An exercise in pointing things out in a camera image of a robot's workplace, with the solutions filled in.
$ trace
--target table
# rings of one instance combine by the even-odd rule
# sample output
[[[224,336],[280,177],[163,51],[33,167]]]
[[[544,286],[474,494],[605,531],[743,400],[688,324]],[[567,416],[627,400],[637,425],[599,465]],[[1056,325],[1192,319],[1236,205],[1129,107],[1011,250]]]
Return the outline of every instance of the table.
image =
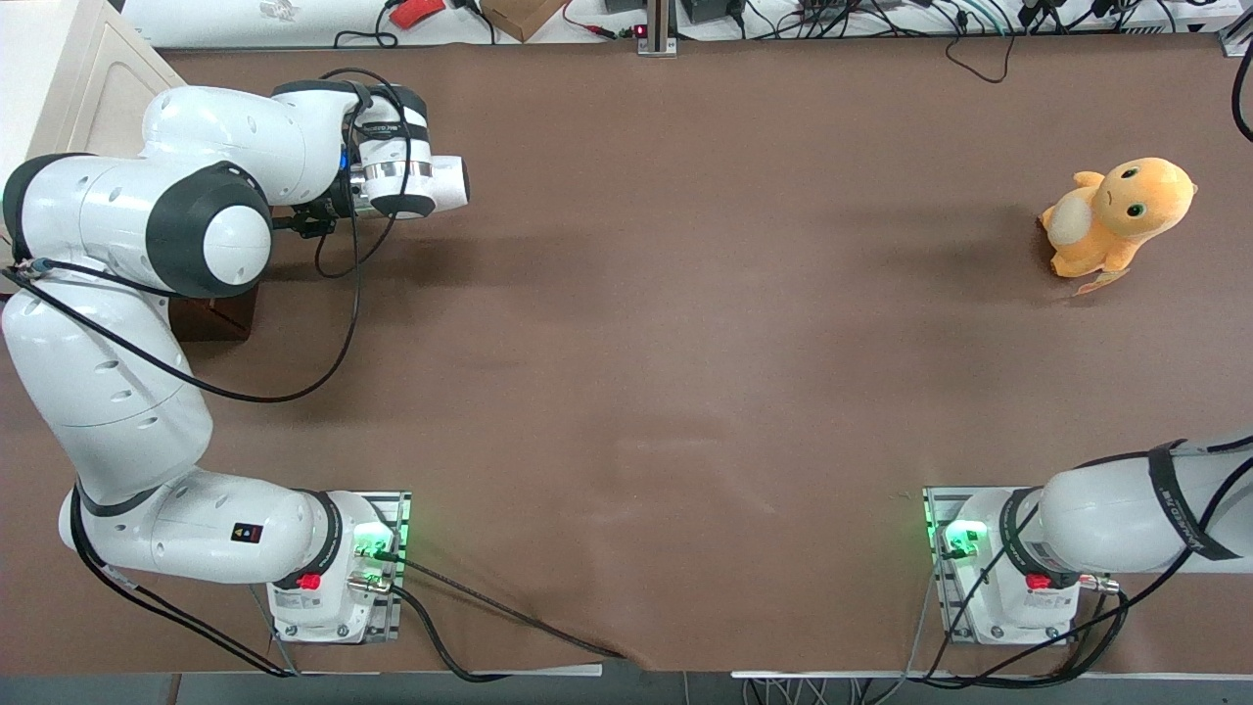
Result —
[[[997,40],[962,44],[999,65]],[[1041,483],[1239,428],[1253,379],[1253,145],[1212,38],[1020,40],[1001,85],[942,48],[168,55],[188,83],[259,93],[382,71],[422,94],[436,152],[474,178],[469,208],[405,223],[371,262],[360,338],[323,391],[209,399],[202,465],[411,490],[412,555],[647,669],[900,669],[930,570],[923,486]],[[1130,275],[1065,299],[1035,213],[1071,172],[1146,154],[1189,169],[1192,213]],[[252,339],[189,344],[197,374],[277,393],[321,373],[351,283],[320,280],[311,255],[281,238]],[[60,545],[73,471],[5,356],[0,384],[0,669],[238,669]],[[244,589],[144,582],[264,645]],[[1249,585],[1178,577],[1103,667],[1253,672]],[[420,590],[470,667],[588,660]],[[932,610],[923,654],[938,639]],[[951,652],[967,672],[1004,655]],[[296,659],[437,665],[411,620],[397,644]]]
[[[971,9],[970,5],[965,4],[966,0],[960,1],[964,8]],[[997,23],[1005,24],[1005,19],[1009,19],[1010,25],[1021,30],[1017,20],[1017,11],[1022,8],[1021,0],[980,1]],[[380,3],[381,0],[297,1],[294,3],[297,10],[288,21],[274,16],[276,13],[266,14],[258,10],[256,0],[219,0],[218,3],[127,0],[123,13],[139,29],[140,36],[158,48],[328,49],[340,30],[371,31],[375,18],[378,15]],[[799,6],[797,0],[751,0],[751,3],[762,16],[748,9],[744,10],[744,26],[748,36],[763,36],[772,33],[771,25],[776,21],[779,23],[781,28],[794,28],[796,20],[788,15]],[[927,9],[912,1],[880,0],[880,6],[895,24],[902,28],[935,35],[954,34],[951,20],[944,16],[945,14],[950,18],[956,15],[956,9],[951,4],[941,5],[940,9]],[[992,6],[1000,6],[1004,15],[992,10]],[[1075,31],[1101,31],[1114,26],[1115,18],[1113,15],[1084,20],[1084,11],[1090,6],[1091,3],[1088,0],[1071,0],[1065,3],[1058,14],[1066,25],[1078,21]],[[469,10],[452,10],[451,5],[449,8],[449,10],[424,20],[410,30],[400,30],[387,24],[386,20],[383,28],[392,31],[402,45],[410,46],[490,43],[491,35],[482,20]],[[867,3],[866,8],[870,9],[871,5]],[[1128,31],[1133,33],[1153,31],[1154,26],[1163,28],[1162,31],[1169,31],[1167,9],[1175,18],[1175,29],[1180,33],[1215,33],[1243,13],[1239,0],[1217,0],[1200,8],[1183,0],[1163,0],[1160,4],[1155,0],[1145,0],[1135,8],[1134,13],[1128,14],[1129,19],[1125,26]],[[645,21],[643,9],[606,14],[604,0],[571,0],[569,15],[575,21],[600,25],[614,31]],[[982,15],[972,13],[969,28],[971,34],[982,31],[976,23],[986,25],[985,29],[989,34],[996,34],[991,23]],[[850,19],[847,35],[880,34],[886,26],[882,20],[872,18],[870,14],[856,13]],[[834,38],[840,29],[836,28],[829,36]],[[1042,25],[1042,31],[1054,31],[1054,29],[1053,20],[1048,20]],[[738,40],[741,36],[739,28],[730,18],[692,24],[682,6],[678,8],[678,30],[685,36],[703,41]],[[794,30],[783,34],[791,35],[794,34]],[[517,44],[514,38],[502,31],[497,33],[497,40],[501,44]],[[599,44],[605,41],[605,39],[566,23],[558,13],[526,44]],[[616,41],[614,44],[624,51],[634,50],[634,43]],[[376,43],[373,39],[346,38],[342,45],[345,48],[372,48],[376,46]]]

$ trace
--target red button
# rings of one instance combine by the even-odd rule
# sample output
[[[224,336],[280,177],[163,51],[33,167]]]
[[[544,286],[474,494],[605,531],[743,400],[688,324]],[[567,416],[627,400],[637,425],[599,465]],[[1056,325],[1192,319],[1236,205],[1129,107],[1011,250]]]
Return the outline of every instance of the red button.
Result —
[[[1049,590],[1050,587],[1053,587],[1053,581],[1049,580],[1049,576],[1042,576],[1040,574],[1026,575],[1027,590]]]

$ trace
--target strap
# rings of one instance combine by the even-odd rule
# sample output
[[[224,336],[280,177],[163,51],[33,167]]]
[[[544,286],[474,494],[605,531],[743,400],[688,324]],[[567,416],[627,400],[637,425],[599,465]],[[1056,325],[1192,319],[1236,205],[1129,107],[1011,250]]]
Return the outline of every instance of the strap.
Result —
[[[1039,574],[1049,576],[1051,587],[1070,587],[1079,580],[1079,574],[1059,570],[1056,566],[1046,566],[1031,555],[1031,551],[1022,545],[1017,533],[1019,508],[1027,497],[1039,492],[1039,487],[1021,487],[1010,493],[1010,498],[1001,506],[1000,532],[1001,545],[1005,547],[1005,557],[1022,575]]]
[[[1175,475],[1174,458],[1170,450],[1179,442],[1164,443],[1149,451],[1149,482],[1153,483],[1153,493],[1162,506],[1162,512],[1167,516],[1175,533],[1193,553],[1210,561],[1230,561],[1239,558],[1225,546],[1214,541],[1205,530],[1197,523],[1197,516],[1192,513],[1188,502],[1179,488],[1179,477]]]

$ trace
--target stuffed dinosaur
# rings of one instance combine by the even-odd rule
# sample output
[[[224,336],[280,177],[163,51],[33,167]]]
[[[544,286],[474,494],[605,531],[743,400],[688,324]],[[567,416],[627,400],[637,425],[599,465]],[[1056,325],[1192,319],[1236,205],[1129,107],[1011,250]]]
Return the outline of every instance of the stuffed dinosaur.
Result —
[[[1079,172],[1075,185],[1040,215],[1058,250],[1050,262],[1055,274],[1101,272],[1075,296],[1125,274],[1140,245],[1182,220],[1197,193],[1183,169],[1157,157],[1119,164],[1105,175]]]

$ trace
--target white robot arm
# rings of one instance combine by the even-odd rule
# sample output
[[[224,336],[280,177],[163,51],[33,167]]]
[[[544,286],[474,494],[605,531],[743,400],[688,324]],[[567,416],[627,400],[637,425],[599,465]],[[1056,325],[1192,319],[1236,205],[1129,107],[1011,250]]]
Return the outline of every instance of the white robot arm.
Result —
[[[1094,461],[1042,488],[975,493],[942,532],[974,636],[1045,641],[1070,629],[1085,575],[1160,574],[1184,551],[1180,572],[1253,574],[1250,467],[1244,433]]]
[[[341,136],[346,115],[356,145]],[[219,297],[253,286],[269,259],[269,205],[410,218],[469,200],[461,159],[431,155],[426,105],[401,86],[308,80],[272,98],[182,86],[153,100],[143,129],[135,159],[51,154],[20,165],[4,218],[14,259],[44,272],[28,286],[187,374],[167,297],[153,291]],[[78,472],[60,515],[66,545],[70,512],[81,512],[110,565],[267,582],[276,621],[298,626],[301,640],[360,641],[373,599],[347,590],[355,548],[390,541],[367,502],[203,471],[213,425],[198,389],[30,289],[9,299],[3,324],[24,387]]]

